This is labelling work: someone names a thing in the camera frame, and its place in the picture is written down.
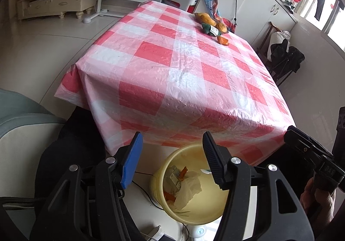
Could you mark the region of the person's right hand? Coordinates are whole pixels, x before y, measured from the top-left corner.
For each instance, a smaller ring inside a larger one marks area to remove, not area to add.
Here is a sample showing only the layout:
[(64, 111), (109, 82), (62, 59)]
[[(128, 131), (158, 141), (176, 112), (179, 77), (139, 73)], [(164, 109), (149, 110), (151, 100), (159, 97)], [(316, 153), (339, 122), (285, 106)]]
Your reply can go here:
[(336, 192), (320, 190), (314, 186), (314, 178), (310, 178), (301, 194), (300, 203), (305, 210), (309, 223), (314, 231), (322, 230), (334, 218)]

